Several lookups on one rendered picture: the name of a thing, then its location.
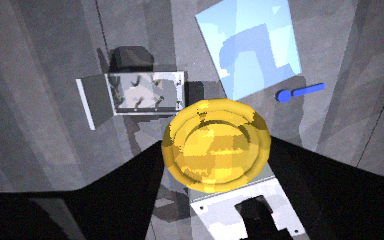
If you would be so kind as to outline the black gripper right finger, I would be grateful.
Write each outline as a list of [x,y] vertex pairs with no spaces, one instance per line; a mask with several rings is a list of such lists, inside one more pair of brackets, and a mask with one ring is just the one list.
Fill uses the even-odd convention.
[[270,137],[268,164],[311,240],[384,240],[384,175]]

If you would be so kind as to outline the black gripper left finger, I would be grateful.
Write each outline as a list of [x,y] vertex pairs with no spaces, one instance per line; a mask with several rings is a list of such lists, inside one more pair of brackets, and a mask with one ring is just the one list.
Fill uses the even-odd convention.
[[77,190],[0,192],[0,236],[145,240],[165,167],[161,143]]

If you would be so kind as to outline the yellow plate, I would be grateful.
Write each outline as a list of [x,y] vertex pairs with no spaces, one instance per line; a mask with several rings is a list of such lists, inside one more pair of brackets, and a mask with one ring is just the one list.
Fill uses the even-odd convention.
[[186,187],[223,192],[246,184],[269,159],[271,137],[249,105],[204,99],[182,110],[166,126],[164,165]]

